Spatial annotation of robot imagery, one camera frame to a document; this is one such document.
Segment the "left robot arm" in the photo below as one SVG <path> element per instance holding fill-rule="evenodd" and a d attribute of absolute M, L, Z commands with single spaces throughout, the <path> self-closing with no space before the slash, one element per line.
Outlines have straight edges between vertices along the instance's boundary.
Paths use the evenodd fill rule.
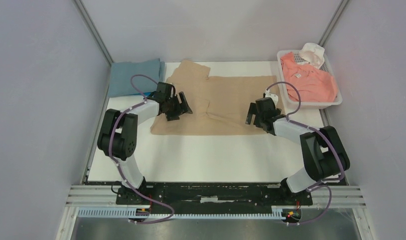
<path fill-rule="evenodd" d="M 143 100 L 123 111 L 108 109 L 103 117 L 97 147 L 116 165 L 122 185 L 129 188 L 128 197 L 135 204 L 146 201 L 148 192 L 144 187 L 134 152 L 137 147 L 138 126 L 148 119 L 164 115 L 166 120 L 179 120 L 183 114 L 192 114 L 184 92 L 165 82 L 157 84 L 156 90 Z"/>

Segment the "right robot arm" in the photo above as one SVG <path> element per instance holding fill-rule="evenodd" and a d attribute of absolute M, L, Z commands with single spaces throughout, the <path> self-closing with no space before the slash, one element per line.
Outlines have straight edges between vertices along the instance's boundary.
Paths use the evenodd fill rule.
<path fill-rule="evenodd" d="M 291 120 L 281 114 L 270 97 L 250 104 L 246 124 L 254 124 L 268 134 L 300 145 L 303 168 L 280 183 L 279 196 L 286 204 L 298 200 L 300 192 L 309 192 L 328 181 L 341 181 L 350 168 L 350 160 L 334 127 L 314 128 Z"/>

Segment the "beige t shirt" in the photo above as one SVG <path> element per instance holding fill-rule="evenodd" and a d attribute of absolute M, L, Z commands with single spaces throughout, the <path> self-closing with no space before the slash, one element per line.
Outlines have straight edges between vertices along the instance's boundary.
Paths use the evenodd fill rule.
<path fill-rule="evenodd" d="M 168 121 L 161 114 L 151 126 L 153 135 L 239 136 L 261 135 L 264 130 L 246 124 L 251 103 L 277 81 L 274 75 L 210 76 L 210 68 L 183 60 L 167 82 L 183 92 L 192 114 Z"/>

